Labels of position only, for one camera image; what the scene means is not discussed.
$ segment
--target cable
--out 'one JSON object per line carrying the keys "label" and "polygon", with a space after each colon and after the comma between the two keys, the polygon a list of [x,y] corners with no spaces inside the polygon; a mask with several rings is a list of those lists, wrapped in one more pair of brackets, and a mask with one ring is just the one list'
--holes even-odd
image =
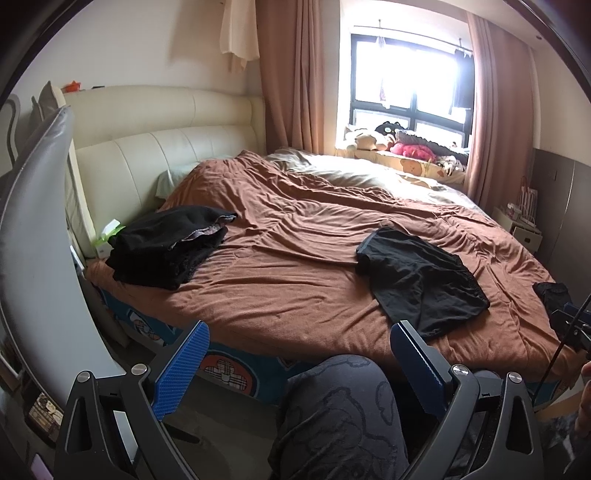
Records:
{"label": "cable", "polygon": [[540,380],[540,383],[538,383],[538,386],[535,389],[534,396],[531,398],[531,404],[533,406],[535,405],[535,399],[538,397],[538,394],[540,393],[540,389],[542,388],[544,381],[546,380],[546,378],[550,374],[550,371],[552,370],[554,363],[556,363],[556,359],[558,358],[558,356],[560,355],[560,352],[564,348],[564,344],[566,342],[566,339],[570,336],[571,333],[573,333],[574,327],[577,325],[577,322],[579,321],[579,317],[584,312],[585,308],[587,308],[587,305],[589,305],[590,301],[591,301],[591,293],[589,294],[587,299],[583,302],[583,304],[581,305],[581,308],[579,309],[577,314],[573,317],[573,321],[571,322],[570,327],[569,327],[568,331],[566,332],[566,334],[562,337],[560,345],[556,349],[556,352],[554,353],[554,356],[552,357],[552,360],[550,361],[550,365],[548,365],[548,368],[546,369],[546,372],[544,373],[542,380]]}

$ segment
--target bed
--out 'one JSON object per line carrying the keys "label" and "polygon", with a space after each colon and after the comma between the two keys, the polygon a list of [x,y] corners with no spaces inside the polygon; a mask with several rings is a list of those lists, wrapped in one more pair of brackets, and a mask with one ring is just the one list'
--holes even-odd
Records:
{"label": "bed", "polygon": [[[263,158],[260,98],[173,87],[54,95],[77,118],[66,179],[72,237],[86,277],[130,334],[165,345],[202,319],[212,334],[203,370],[270,403],[289,376],[338,353],[366,355],[396,376],[389,322],[354,272],[355,247],[392,225],[459,255],[491,301],[432,345],[451,363],[516,370],[530,385],[541,377],[558,340],[531,284],[551,277],[461,193],[365,160],[293,150]],[[203,161],[227,155],[236,158]],[[222,247],[173,293],[115,282],[94,259],[97,232],[160,207],[157,177],[196,161],[164,207],[237,211]],[[583,362],[566,348],[538,405],[574,383]]]}

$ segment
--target person's leg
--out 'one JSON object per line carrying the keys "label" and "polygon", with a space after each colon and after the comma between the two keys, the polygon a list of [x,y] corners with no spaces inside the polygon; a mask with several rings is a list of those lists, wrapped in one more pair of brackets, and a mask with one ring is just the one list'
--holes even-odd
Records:
{"label": "person's leg", "polygon": [[408,467],[390,384],[361,356],[339,355],[291,378],[277,430],[275,479],[396,480]]}

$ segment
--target curtain rod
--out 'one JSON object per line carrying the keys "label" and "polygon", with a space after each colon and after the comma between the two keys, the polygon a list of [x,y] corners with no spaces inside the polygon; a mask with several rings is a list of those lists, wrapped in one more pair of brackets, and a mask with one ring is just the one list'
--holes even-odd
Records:
{"label": "curtain rod", "polygon": [[435,37],[429,37],[428,35],[422,35],[420,33],[414,33],[414,32],[407,32],[405,30],[396,30],[395,28],[386,28],[386,27],[369,27],[367,25],[353,25],[355,28],[374,28],[377,30],[390,30],[390,32],[399,32],[399,33],[406,33],[409,35],[417,35],[419,37],[424,37],[424,38],[429,38],[431,40],[436,40],[436,41],[440,41],[442,43],[446,43],[448,45],[451,45],[452,47],[456,47],[459,48],[460,50],[464,50],[464,51],[469,51],[470,53],[474,53],[472,50],[470,50],[469,48],[466,47],[462,47],[461,45],[456,45],[455,43],[446,41],[446,40],[441,40],[439,38],[435,38]]}

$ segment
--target red stuffed toy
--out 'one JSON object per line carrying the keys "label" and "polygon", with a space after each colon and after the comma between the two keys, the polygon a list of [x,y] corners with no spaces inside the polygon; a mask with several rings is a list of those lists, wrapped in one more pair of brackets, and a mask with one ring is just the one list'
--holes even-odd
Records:
{"label": "red stuffed toy", "polygon": [[423,160],[429,163],[435,161],[435,154],[429,147],[425,147],[424,145],[405,145],[403,143],[397,143],[390,148],[390,152],[395,155],[402,155],[403,157]]}

